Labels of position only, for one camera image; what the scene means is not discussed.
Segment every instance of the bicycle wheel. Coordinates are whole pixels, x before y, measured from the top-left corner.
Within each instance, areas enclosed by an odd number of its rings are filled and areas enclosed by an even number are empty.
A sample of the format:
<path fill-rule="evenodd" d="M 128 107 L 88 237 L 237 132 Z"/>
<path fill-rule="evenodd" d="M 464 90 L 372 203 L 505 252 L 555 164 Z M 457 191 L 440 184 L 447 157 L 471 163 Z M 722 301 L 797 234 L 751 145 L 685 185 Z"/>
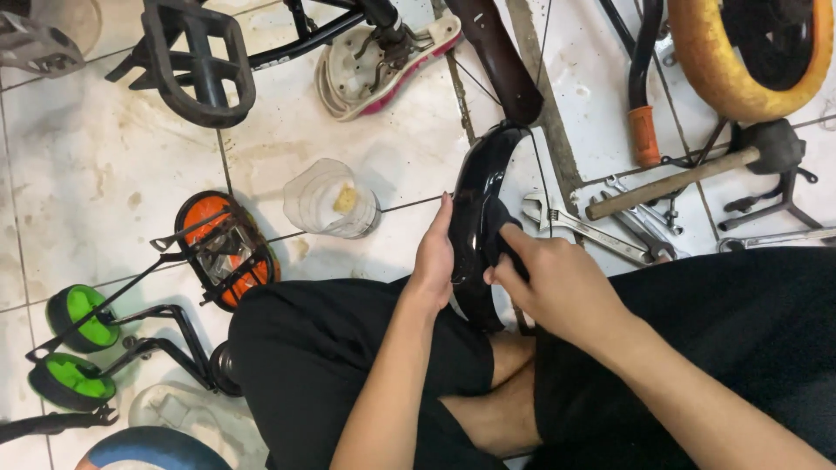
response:
<path fill-rule="evenodd" d="M 737 57 L 717 0 L 668 2 L 676 58 L 696 93 L 717 113 L 755 123 L 776 120 L 807 104 L 821 88 L 833 53 L 833 5 L 813 0 L 812 51 L 795 85 L 771 89 L 758 83 Z"/>

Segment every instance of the wrench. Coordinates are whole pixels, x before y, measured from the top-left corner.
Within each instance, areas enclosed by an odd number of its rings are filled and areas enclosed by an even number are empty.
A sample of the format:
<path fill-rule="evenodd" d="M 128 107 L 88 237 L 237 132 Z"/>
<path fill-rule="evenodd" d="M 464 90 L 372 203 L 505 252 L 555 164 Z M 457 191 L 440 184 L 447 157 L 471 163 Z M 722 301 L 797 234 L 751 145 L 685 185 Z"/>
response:
<path fill-rule="evenodd" d="M 599 230 L 598 228 L 588 225 L 576 217 L 568 215 L 560 209 L 552 209 L 549 211 L 548 206 L 546 205 L 546 194 L 544 192 L 533 192 L 525 196 L 523 200 L 535 201 L 539 204 L 539 207 L 537 208 L 530 206 L 523 207 L 522 213 L 540 224 L 540 231 L 547 229 L 549 226 L 565 227 L 575 233 L 583 235 L 584 237 L 592 240 L 604 248 L 607 248 L 613 253 L 628 259 L 629 261 L 639 264 L 640 266 L 650 266 L 654 262 L 653 255 L 648 253 L 648 251 L 643 248 L 639 248 L 632 243 L 619 240 L 607 232 Z"/>
<path fill-rule="evenodd" d="M 608 177 L 606 180 L 604 180 L 604 184 L 615 189 L 617 192 L 628 192 L 630 190 L 616 176 Z M 668 227 L 667 217 L 663 216 L 659 213 L 659 211 L 655 210 L 653 207 L 648 206 L 647 204 L 639 204 L 638 208 L 647 212 L 648 215 L 656 219 L 657 222 L 662 224 L 663 227 L 670 230 L 670 232 L 674 235 L 681 235 L 685 231 L 684 227 L 681 227 L 676 224 L 673 224 L 672 226 Z"/>
<path fill-rule="evenodd" d="M 717 252 L 725 253 L 749 248 L 772 245 L 774 243 L 794 242 L 797 240 L 819 240 L 820 238 L 836 237 L 836 227 L 814 228 L 801 232 L 779 233 L 764 237 L 752 238 L 723 238 L 717 243 Z"/>
<path fill-rule="evenodd" d="M 609 194 L 606 191 L 602 191 L 601 192 L 601 197 L 603 197 L 604 199 L 607 199 L 607 198 L 612 197 L 612 195 Z M 659 228 L 657 228 L 656 225 L 654 225 L 650 221 L 650 219 L 648 219 L 647 216 L 642 211 L 639 210 L 638 207 L 631 207 L 630 209 L 627 209 L 626 212 L 629 212 L 630 214 L 633 215 L 634 220 L 639 225 L 641 225 L 641 227 L 645 230 L 645 232 L 649 233 L 651 236 L 653 236 L 654 238 L 656 238 L 660 242 L 667 243 L 667 244 L 671 245 L 673 247 L 674 252 L 675 252 L 675 253 L 671 253 L 671 255 L 675 255 L 674 259 L 682 259 L 682 258 L 690 258 L 691 257 L 690 253 L 682 251 L 679 248 L 677 248 L 676 246 L 674 246 L 674 244 L 670 241 L 670 239 L 664 233 L 662 233 L 662 231 Z"/>

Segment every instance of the black fender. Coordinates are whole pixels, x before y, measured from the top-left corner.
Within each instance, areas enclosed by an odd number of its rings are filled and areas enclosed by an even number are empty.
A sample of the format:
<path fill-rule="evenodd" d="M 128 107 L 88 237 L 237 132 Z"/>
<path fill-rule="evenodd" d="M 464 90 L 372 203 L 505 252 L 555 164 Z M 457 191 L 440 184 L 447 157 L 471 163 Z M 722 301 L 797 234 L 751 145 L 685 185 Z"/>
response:
<path fill-rule="evenodd" d="M 453 294 L 467 319 L 486 332 L 505 327 L 493 306 L 491 286 L 483 277 L 490 266 L 483 252 L 485 208 L 491 197 L 499 197 L 511 154 L 529 135 L 531 130 L 525 125 L 510 120 L 489 129 L 465 155 L 453 193 L 448 233 L 453 246 Z"/>

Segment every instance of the white tile floor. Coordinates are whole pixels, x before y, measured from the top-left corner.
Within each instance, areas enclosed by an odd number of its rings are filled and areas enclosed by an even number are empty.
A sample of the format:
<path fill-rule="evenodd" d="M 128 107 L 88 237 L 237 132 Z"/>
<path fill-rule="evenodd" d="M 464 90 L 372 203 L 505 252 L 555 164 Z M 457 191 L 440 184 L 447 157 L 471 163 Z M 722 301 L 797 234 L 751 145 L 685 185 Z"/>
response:
<path fill-rule="evenodd" d="M 391 281 L 411 271 L 415 247 L 435 214 L 437 198 L 455 186 L 468 148 L 451 71 L 444 59 L 421 69 L 381 113 L 339 124 L 324 112 L 315 96 L 312 75 L 319 52 L 314 52 L 256 73 L 257 102 L 239 126 L 217 133 L 191 125 L 175 116 L 156 92 L 129 91 L 127 84 L 136 72 L 117 84 L 103 80 L 142 35 L 142 1 L 99 2 L 104 20 L 102 38 L 88 55 L 90 62 L 84 70 L 57 80 L 0 70 L 5 140 L 0 146 L 0 227 L 4 237 L 0 248 L 0 370 L 5 372 L 0 377 L 0 420 L 55 410 L 29 389 L 29 367 L 23 359 L 35 344 L 50 336 L 44 301 L 76 283 L 97 285 L 103 293 L 113 293 L 126 278 L 153 263 L 156 254 L 147 241 L 170 234 L 183 201 L 201 190 L 227 189 L 225 170 L 236 197 L 273 240 L 283 278 Z M 615 3 L 635 33 L 639 25 L 635 2 Z M 412 26 L 433 19 L 428 0 L 396 5 Z M 529 0 L 537 35 L 546 44 L 544 70 L 548 75 L 544 76 L 553 88 L 580 176 L 591 181 L 574 193 L 583 210 L 589 198 L 604 189 L 600 178 L 635 169 L 625 123 L 628 61 L 597 2 L 553 0 L 551 18 L 545 16 L 547 5 L 548 0 Z M 251 54 L 294 38 L 290 15 L 281 2 L 210 0 L 207 6 L 237 15 Z M 498 6 L 510 28 L 506 3 L 499 0 Z M 305 3 L 305 7 L 318 24 L 338 12 L 317 3 Z M 548 34 L 544 35 L 547 23 Z M 479 136 L 502 118 L 502 110 L 490 96 L 493 90 L 470 44 L 457 45 L 454 56 L 467 117 Z M 825 225 L 836 223 L 836 193 L 831 184 L 836 163 L 828 152 L 836 143 L 834 76 L 836 72 L 808 105 L 790 116 L 798 134 L 808 142 L 803 166 L 822 180 L 810 185 L 799 179 L 797 202 Z M 670 90 L 670 100 L 662 79 Z M 661 74 L 652 69 L 648 86 L 662 152 L 682 156 L 702 147 L 716 116 L 696 97 L 678 66 L 663 68 Z M 682 125 L 682 137 L 674 114 Z M 726 141 L 727 135 L 718 143 Z M 541 130 L 535 129 L 534 141 L 547 188 L 555 195 L 555 203 L 562 205 Z M 284 183 L 323 157 L 351 166 L 380 198 L 386 212 L 380 227 L 369 237 L 347 241 L 299 235 L 284 216 Z M 638 186 L 673 171 L 676 169 L 659 168 L 623 181 Z M 689 188 L 677 202 L 679 222 L 686 232 L 675 238 L 675 243 L 694 255 L 711 253 L 716 245 L 712 223 L 729 217 L 722 206 L 738 197 L 767 191 L 776 180 L 737 171 L 705 181 L 702 194 L 697 186 Z M 532 140 L 527 139 L 509 166 L 502 199 L 518 213 L 521 197 L 542 187 Z M 595 224 L 625 236 L 609 220 Z M 536 233 L 529 222 L 525 228 Z M 776 214 L 729 235 L 797 228 L 797 221 Z M 635 269 L 591 243 L 586 246 L 608 274 Z M 209 352 L 226 338 L 230 314 L 213 305 L 198 307 L 200 299 L 200 285 L 184 265 L 153 273 L 116 307 L 127 314 L 153 304 L 181 304 Z M 164 320 L 146 320 L 138 328 L 126 329 L 138 335 L 163 335 L 182 346 L 179 335 Z M 92 359 L 105 363 L 119 352 L 116 347 L 92 355 Z M 160 381 L 195 385 L 160 354 L 126 368 L 116 380 L 123 413 L 147 386 Z M 111 428 L 27 437 L 1 446 L 0 461 L 14 468 L 67 470 L 93 443 L 125 426 L 123 420 Z"/>

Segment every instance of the black shorts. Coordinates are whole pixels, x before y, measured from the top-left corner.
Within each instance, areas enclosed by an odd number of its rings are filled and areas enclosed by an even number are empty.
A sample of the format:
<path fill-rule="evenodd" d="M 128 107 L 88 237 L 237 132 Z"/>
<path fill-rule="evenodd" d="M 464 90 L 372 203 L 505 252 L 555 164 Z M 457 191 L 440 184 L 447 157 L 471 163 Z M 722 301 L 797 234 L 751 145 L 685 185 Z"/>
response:
<path fill-rule="evenodd" d="M 836 250 L 688 258 L 610 282 L 685 357 L 836 460 Z M 404 283 L 289 281 L 244 296 L 229 339 L 268 467 L 328 468 Z M 415 468 L 503 467 L 437 400 L 488 393 L 492 372 L 487 337 L 443 309 Z M 621 379 L 540 329 L 534 407 L 544 445 L 529 468 L 694 468 Z"/>

